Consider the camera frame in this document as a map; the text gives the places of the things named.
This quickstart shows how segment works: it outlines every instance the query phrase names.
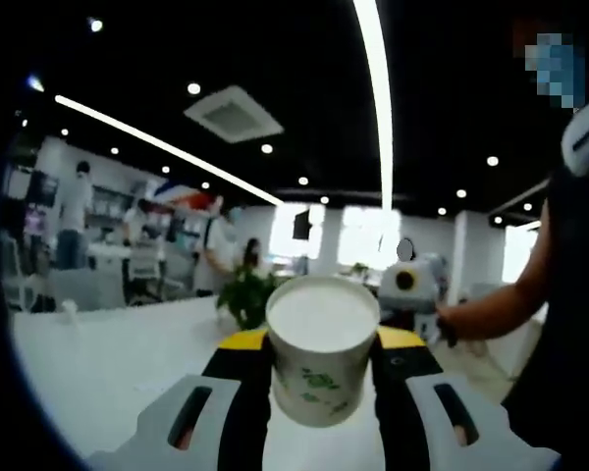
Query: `black shirt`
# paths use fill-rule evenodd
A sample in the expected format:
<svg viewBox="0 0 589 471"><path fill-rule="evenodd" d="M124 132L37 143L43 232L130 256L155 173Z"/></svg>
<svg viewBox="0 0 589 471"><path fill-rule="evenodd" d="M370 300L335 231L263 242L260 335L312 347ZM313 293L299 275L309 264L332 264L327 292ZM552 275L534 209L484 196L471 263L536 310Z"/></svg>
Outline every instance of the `black shirt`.
<svg viewBox="0 0 589 471"><path fill-rule="evenodd" d="M573 462L589 455L589 179L559 169L548 206L548 315L505 407L524 440Z"/></svg>

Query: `paper cup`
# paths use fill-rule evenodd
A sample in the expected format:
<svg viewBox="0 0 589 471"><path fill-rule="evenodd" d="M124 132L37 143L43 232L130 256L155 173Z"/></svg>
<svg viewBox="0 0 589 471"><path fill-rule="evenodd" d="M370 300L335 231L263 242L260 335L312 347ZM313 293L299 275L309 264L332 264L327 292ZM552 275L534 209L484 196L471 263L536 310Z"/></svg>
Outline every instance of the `paper cup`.
<svg viewBox="0 0 589 471"><path fill-rule="evenodd" d="M295 278L271 295L266 320L280 408L310 427L346 420L360 403L380 321L375 297L340 278Z"/></svg>

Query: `black ceiling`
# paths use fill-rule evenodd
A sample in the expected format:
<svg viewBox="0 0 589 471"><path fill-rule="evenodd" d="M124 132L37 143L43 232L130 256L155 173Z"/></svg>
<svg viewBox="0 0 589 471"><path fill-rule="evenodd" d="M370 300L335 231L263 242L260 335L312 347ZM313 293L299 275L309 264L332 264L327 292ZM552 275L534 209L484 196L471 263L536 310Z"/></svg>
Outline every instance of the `black ceiling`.
<svg viewBox="0 0 589 471"><path fill-rule="evenodd" d="M513 59L513 18L525 12L475 2L433 8L382 0L378 8L390 67L398 207L426 216L441 206L449 215L465 208L488 212L543 180L559 163L571 111L537 96L523 60ZM570 19L572 10L566 11ZM132 166L159 173L169 165L180 182L232 190L54 103L61 94L282 199L317 201L327 194L339 206L379 204L373 94L349 1L212 1L87 13L104 22L100 32L89 30L84 13L55 15L23 45L30 71L45 87L44 93L23 90L27 131L58 135L67 128L68 142L78 147L112 157L116 146L121 152L113 158ZM192 81L201 85L197 96L187 93ZM190 104L232 84L285 132L229 144L184 116ZM260 152L265 142L275 149L271 155ZM498 167L487 166L491 155L499 157ZM298 185L301 176L308 186ZM459 188L466 198L456 198Z"/></svg>

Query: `cup rim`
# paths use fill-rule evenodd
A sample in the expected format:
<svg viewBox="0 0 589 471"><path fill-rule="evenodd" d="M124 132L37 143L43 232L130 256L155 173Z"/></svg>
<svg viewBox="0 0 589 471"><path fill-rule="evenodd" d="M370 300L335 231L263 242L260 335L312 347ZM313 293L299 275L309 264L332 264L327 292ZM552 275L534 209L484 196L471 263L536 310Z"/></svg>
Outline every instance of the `cup rim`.
<svg viewBox="0 0 589 471"><path fill-rule="evenodd" d="M371 329L371 332L366 337L364 337L361 341L359 341L358 343L355 343L353 345L350 345L347 348L342 348L340 350L330 350L330 351L316 350L316 349L312 349L312 348L302 348L298 345L292 344L289 341L285 340L277 332L275 332L275 329L273 329L273 326L271 325L269 317L270 317L270 313L272 311L272 308L275 305L275 303L277 302L277 300L282 298L288 292L293 291L298 288L301 288L301 286L304 286L304 287L307 285L317 286L319 283L327 283L327 284L334 285L334 286L337 286L340 288L349 289L351 292L356 292L369 305L369 307L371 308L370 312L373 316L373 320L375 321L375 324L374 324L374 327ZM268 326L269 334L273 334L274 336L276 336L279 339L279 341L285 343L286 345L290 346L291 348L295 348L297 350L305 351L305 352L309 352L309 353L335 354L335 353L342 353L345 351L353 350L354 348L359 347L363 343L366 343L368 340L370 340L375 335L375 333L377 333L377 328L378 328L379 323L380 323L380 307L379 307L379 303L378 303L377 299L371 293L371 291L369 291L367 288L365 288L362 285L359 285L359 284L354 283L349 280L344 280L339 277L321 276L321 275L304 275L301 277L294 278L292 280L288 280L287 282L283 283L280 287L275 289L275 291L273 291L273 293L268 298L268 302L266 303L266 324Z"/></svg>

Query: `air vent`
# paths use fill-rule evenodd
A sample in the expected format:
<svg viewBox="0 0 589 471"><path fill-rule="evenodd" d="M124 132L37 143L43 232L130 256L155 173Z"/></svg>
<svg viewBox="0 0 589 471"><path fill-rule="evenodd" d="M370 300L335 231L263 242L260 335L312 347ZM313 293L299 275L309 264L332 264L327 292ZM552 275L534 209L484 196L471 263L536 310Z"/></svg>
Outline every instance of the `air vent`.
<svg viewBox="0 0 589 471"><path fill-rule="evenodd" d="M229 143L284 132L264 108L235 85L206 96L184 114Z"/></svg>

